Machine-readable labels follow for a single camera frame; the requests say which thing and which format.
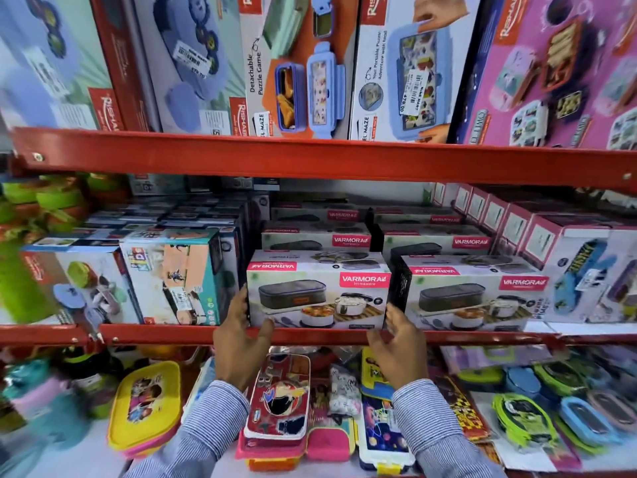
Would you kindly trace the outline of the person's left hand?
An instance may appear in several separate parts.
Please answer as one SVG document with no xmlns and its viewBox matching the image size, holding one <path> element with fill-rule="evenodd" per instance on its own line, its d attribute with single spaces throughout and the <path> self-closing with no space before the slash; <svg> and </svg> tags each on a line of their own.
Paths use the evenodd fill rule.
<svg viewBox="0 0 637 478">
<path fill-rule="evenodd" d="M 241 393 L 254 382 L 270 347 L 259 347 L 248 329 L 248 288 L 244 285 L 232 298 L 225 321 L 213 334 L 218 380 Z"/>
</svg>

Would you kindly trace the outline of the person's right hand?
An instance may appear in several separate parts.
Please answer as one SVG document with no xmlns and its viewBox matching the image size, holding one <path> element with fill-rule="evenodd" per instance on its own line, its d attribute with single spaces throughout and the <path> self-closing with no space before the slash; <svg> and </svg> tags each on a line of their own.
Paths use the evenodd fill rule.
<svg viewBox="0 0 637 478">
<path fill-rule="evenodd" d="M 426 336 L 397 306 L 387 303 L 386 323 L 394 335 L 392 352 L 372 352 L 384 377 L 397 391 L 428 378 Z"/>
</svg>

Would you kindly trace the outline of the white lunch set box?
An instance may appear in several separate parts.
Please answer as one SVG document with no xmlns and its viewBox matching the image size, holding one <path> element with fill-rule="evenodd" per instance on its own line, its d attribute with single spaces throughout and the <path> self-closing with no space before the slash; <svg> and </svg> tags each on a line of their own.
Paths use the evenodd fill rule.
<svg viewBox="0 0 637 478">
<path fill-rule="evenodd" d="M 256 250 L 247 266 L 250 323 L 382 329 L 391 276 L 379 252 Z"/>
</svg>

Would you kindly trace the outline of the person's left forearm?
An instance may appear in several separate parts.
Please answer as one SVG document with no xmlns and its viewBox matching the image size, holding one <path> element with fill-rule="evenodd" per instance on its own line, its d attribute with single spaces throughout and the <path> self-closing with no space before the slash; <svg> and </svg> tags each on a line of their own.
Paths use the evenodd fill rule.
<svg viewBox="0 0 637 478">
<path fill-rule="evenodd" d="M 250 380 L 218 378 L 193 405 L 176 434 L 123 478 L 211 478 L 246 424 Z"/>
</svg>

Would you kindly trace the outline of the person's right forearm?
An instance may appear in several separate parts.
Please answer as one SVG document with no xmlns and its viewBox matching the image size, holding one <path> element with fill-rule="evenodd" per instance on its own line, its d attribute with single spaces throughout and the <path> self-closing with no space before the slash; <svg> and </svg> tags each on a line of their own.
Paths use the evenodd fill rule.
<svg viewBox="0 0 637 478">
<path fill-rule="evenodd" d="M 398 385 L 392 405 L 397 426 L 426 478 L 508 478 L 465 437 L 432 380 Z"/>
</svg>

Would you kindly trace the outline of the yellow blue lunch box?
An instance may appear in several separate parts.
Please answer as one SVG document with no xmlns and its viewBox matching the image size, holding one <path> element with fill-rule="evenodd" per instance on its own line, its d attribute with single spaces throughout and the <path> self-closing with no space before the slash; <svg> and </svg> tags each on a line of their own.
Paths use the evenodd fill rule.
<svg viewBox="0 0 637 478">
<path fill-rule="evenodd" d="M 370 347 L 361 352 L 361 393 L 364 396 L 391 401 L 394 387 L 384 377 Z"/>
</svg>

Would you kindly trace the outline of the white patterned pouch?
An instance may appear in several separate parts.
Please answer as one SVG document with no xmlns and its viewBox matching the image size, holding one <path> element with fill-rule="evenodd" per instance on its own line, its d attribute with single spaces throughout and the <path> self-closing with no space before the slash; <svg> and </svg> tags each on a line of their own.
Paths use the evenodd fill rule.
<svg viewBox="0 0 637 478">
<path fill-rule="evenodd" d="M 345 367 L 332 364 L 329 370 L 329 414 L 356 418 L 362 412 L 362 394 L 355 375 Z"/>
</svg>

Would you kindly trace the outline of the red cartoon pencil box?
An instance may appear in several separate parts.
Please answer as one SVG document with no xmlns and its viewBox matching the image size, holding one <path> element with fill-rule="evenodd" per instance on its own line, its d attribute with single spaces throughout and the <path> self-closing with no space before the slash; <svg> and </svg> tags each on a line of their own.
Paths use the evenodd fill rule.
<svg viewBox="0 0 637 478">
<path fill-rule="evenodd" d="M 250 396 L 246 439 L 299 441 L 306 435 L 311 365 L 303 354 L 267 354 Z"/>
</svg>

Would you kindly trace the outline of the space print lunch box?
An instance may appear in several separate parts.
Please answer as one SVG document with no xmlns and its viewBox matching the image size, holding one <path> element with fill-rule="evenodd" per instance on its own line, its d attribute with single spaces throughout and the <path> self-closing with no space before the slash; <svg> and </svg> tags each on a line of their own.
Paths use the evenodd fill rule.
<svg viewBox="0 0 637 478">
<path fill-rule="evenodd" d="M 391 401 L 362 395 L 362 411 L 355 418 L 359 465 L 377 475 L 401 475 L 416 463 L 394 416 Z"/>
</svg>

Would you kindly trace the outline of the red metal shelf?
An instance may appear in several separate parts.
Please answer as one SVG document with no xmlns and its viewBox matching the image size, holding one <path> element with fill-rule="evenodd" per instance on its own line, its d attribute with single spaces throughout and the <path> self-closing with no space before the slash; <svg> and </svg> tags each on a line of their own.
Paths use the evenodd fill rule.
<svg viewBox="0 0 637 478">
<path fill-rule="evenodd" d="M 637 151 L 19 127 L 34 171 L 593 187 L 637 196 Z"/>
<path fill-rule="evenodd" d="M 213 326 L 103 324 L 96 335 L 76 325 L 0 326 L 0 347 L 80 345 L 177 345 L 213 343 Z M 429 345 L 593 345 L 637 344 L 637 322 L 551 324 L 532 322 L 527 331 L 425 330 Z M 275 329 L 271 343 L 283 346 L 366 345 L 366 332 L 356 329 Z"/>
</svg>

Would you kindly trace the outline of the stack of lunch set cartons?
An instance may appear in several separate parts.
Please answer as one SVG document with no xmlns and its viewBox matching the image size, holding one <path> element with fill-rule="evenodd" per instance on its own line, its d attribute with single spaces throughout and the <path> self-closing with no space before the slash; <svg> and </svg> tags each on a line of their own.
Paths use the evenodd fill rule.
<svg viewBox="0 0 637 478">
<path fill-rule="evenodd" d="M 259 250 L 379 252 L 392 275 L 387 303 L 418 328 L 522 331 L 539 317 L 548 279 L 490 246 L 450 209 L 293 202 L 272 208 Z"/>
</svg>

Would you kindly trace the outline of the teal orange lunch box carton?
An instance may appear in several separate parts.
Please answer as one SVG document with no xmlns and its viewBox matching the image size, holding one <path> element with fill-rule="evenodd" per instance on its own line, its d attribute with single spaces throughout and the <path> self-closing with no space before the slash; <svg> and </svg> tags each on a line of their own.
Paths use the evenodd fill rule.
<svg viewBox="0 0 637 478">
<path fill-rule="evenodd" d="M 217 228 L 148 227 L 119 243 L 144 324 L 221 323 L 229 295 Z"/>
</svg>

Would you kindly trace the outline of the red yellow checkered packet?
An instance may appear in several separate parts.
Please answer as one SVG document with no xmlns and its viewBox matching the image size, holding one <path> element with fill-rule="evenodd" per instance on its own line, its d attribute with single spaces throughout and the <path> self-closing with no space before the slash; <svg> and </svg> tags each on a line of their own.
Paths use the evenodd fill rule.
<svg viewBox="0 0 637 478">
<path fill-rule="evenodd" d="M 482 415 L 467 395 L 460 390 L 455 381 L 440 375 L 433 378 L 443 398 L 455 414 L 464 436 L 471 442 L 486 442 L 491 437 L 491 431 Z"/>
</svg>

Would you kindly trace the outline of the pink plastic box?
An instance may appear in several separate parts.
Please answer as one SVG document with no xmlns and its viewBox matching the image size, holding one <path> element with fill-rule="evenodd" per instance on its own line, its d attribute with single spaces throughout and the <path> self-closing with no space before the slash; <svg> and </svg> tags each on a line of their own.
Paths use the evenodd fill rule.
<svg viewBox="0 0 637 478">
<path fill-rule="evenodd" d="M 235 458 L 249 463 L 294 463 L 302 458 L 339 463 L 355 449 L 354 439 L 341 428 L 314 428 L 299 440 L 247 438 L 240 435 Z"/>
</svg>

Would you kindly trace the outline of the purple packet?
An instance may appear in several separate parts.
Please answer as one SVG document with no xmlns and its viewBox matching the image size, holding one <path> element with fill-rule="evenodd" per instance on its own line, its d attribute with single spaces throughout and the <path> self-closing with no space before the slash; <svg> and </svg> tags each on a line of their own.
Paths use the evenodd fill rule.
<svg viewBox="0 0 637 478">
<path fill-rule="evenodd" d="M 452 374 L 465 370 L 527 366 L 555 360 L 545 345 L 442 346 L 440 352 Z"/>
</svg>

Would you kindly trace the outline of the orange plastic box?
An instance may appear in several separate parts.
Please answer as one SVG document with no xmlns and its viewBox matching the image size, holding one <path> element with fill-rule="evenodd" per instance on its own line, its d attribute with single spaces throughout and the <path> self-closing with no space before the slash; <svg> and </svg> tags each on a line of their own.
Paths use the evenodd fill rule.
<svg viewBox="0 0 637 478">
<path fill-rule="evenodd" d="M 275 473 L 290 472 L 295 470 L 301 461 L 301 457 L 295 458 L 250 458 L 245 463 L 252 472 Z"/>
</svg>

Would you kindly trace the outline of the row of dark cartons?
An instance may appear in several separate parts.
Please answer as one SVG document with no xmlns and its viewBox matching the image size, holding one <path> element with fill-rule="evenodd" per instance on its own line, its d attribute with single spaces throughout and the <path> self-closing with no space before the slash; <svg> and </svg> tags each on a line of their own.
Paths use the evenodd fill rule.
<svg viewBox="0 0 637 478">
<path fill-rule="evenodd" d="M 245 281 L 245 266 L 263 223 L 270 220 L 267 192 L 236 191 L 189 196 L 139 197 L 111 203 L 97 210 L 83 224 L 106 228 L 138 226 L 217 228 L 220 254 L 224 262 L 224 281 L 233 296 Z"/>
</svg>

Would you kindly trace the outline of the yellow cartoon lunch box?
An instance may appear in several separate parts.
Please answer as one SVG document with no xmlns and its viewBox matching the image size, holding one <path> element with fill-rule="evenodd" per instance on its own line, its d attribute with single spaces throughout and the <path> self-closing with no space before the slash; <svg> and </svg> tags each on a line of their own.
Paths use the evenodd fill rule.
<svg viewBox="0 0 637 478">
<path fill-rule="evenodd" d="M 118 386 L 107 442 L 120 453 L 180 422 L 182 412 L 178 363 L 162 361 L 137 369 Z"/>
</svg>

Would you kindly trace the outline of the dark blue lunch box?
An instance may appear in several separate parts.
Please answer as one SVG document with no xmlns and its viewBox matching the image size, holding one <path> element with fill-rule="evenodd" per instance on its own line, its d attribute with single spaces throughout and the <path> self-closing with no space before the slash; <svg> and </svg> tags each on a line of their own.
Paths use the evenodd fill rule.
<svg viewBox="0 0 637 478">
<path fill-rule="evenodd" d="M 541 392 L 541 383 L 530 367 L 509 367 L 505 369 L 505 388 L 510 393 L 535 399 Z"/>
</svg>

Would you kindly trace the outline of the green rimmed lunch box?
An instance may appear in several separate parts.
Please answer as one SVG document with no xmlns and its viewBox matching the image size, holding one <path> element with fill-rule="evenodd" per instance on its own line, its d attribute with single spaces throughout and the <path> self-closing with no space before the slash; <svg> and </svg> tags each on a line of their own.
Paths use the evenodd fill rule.
<svg viewBox="0 0 637 478">
<path fill-rule="evenodd" d="M 491 406 L 506 438 L 519 449 L 552 441 L 546 415 L 531 398 L 517 393 L 496 394 Z"/>
</svg>

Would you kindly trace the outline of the carton with green cup picture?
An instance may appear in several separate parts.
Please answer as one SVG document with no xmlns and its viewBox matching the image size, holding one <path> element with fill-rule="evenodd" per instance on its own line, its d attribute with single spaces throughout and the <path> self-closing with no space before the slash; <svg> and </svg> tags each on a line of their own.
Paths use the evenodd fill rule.
<svg viewBox="0 0 637 478">
<path fill-rule="evenodd" d="M 97 333 L 103 324 L 143 324 L 117 240 L 48 236 L 21 248 L 55 316 Z"/>
</svg>

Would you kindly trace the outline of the green oval lunch box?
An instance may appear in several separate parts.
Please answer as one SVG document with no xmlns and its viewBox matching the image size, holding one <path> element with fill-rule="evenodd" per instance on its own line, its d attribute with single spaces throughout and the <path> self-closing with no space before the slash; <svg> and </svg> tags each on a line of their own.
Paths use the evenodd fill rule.
<svg viewBox="0 0 637 478">
<path fill-rule="evenodd" d="M 561 398 L 581 394 L 587 389 L 585 379 L 566 362 L 535 364 L 532 370 L 544 387 Z"/>
</svg>

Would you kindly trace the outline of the row of pink white cartons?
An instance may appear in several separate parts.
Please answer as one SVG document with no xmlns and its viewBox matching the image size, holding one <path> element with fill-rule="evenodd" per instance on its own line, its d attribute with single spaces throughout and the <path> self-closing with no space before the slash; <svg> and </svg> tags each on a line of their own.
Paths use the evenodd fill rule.
<svg viewBox="0 0 637 478">
<path fill-rule="evenodd" d="M 493 237 L 491 253 L 520 257 L 548 281 L 539 315 L 547 322 L 617 321 L 617 298 L 602 297 L 637 257 L 637 218 L 592 209 L 519 187 L 436 184 L 451 206 Z"/>
</svg>

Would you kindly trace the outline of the blue oval lunch box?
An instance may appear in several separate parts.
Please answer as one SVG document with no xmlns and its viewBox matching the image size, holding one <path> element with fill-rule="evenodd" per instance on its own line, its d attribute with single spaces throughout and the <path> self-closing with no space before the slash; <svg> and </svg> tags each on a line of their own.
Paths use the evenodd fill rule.
<svg viewBox="0 0 637 478">
<path fill-rule="evenodd" d="M 622 438 L 608 419 L 581 398 L 563 398 L 559 415 L 579 441 L 587 446 L 608 447 L 622 442 Z"/>
</svg>

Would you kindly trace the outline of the teal and pink bottles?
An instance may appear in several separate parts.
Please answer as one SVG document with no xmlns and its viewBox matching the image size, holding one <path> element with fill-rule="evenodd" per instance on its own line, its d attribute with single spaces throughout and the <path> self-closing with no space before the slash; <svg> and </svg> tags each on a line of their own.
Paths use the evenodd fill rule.
<svg viewBox="0 0 637 478">
<path fill-rule="evenodd" d="M 30 432 L 52 448 L 72 448 L 113 403 L 116 379 L 97 360 L 96 354 L 66 354 L 59 361 L 14 362 L 6 367 L 2 395 Z"/>
</svg>

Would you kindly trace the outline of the pink oval lunch box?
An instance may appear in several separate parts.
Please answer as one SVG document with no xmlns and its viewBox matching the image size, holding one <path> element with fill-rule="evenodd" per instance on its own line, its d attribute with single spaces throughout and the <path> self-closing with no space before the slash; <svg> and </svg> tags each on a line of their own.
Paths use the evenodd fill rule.
<svg viewBox="0 0 637 478">
<path fill-rule="evenodd" d="M 586 393 L 589 404 L 600 412 L 620 432 L 637 433 L 637 411 L 621 397 L 601 390 L 589 390 Z"/>
</svg>

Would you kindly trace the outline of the white carton with blue lunchbox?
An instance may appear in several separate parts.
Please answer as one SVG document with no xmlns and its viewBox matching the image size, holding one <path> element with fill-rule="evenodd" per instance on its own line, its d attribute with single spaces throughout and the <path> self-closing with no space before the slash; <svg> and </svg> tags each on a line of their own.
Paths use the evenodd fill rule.
<svg viewBox="0 0 637 478">
<path fill-rule="evenodd" d="M 348 139 L 446 143 L 488 0 L 361 0 Z"/>
</svg>

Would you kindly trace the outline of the group of green plastic containers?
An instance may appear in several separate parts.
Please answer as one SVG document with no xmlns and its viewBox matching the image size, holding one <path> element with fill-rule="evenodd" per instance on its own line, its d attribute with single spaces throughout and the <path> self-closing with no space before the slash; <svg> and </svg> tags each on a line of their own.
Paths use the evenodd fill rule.
<svg viewBox="0 0 637 478">
<path fill-rule="evenodd" d="M 20 250 L 84 225 L 95 204 L 125 202 L 120 176 L 56 173 L 0 182 L 0 326 L 58 323 Z"/>
</svg>

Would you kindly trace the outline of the orange white lunch box carton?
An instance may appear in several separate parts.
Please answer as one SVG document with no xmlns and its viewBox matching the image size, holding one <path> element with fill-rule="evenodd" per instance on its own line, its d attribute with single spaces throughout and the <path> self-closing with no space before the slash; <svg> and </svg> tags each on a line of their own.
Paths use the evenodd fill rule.
<svg viewBox="0 0 637 478">
<path fill-rule="evenodd" d="M 238 0 L 249 134 L 347 140 L 361 0 Z"/>
</svg>

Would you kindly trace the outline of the pink purple lunch box carton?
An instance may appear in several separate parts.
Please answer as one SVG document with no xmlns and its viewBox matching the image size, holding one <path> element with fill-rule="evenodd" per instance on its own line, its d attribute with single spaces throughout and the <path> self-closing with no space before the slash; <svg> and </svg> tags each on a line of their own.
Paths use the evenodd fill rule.
<svg viewBox="0 0 637 478">
<path fill-rule="evenodd" d="M 490 0 L 454 142 L 637 151 L 637 0 Z"/>
</svg>

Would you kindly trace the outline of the blue green lunch box carton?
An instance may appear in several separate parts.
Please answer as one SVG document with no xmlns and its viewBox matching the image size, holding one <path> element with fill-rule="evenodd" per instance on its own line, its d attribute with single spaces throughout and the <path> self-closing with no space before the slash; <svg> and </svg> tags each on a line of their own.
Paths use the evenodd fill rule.
<svg viewBox="0 0 637 478">
<path fill-rule="evenodd" d="M 0 0 L 0 116 L 8 130 L 124 129 L 98 0 Z"/>
</svg>

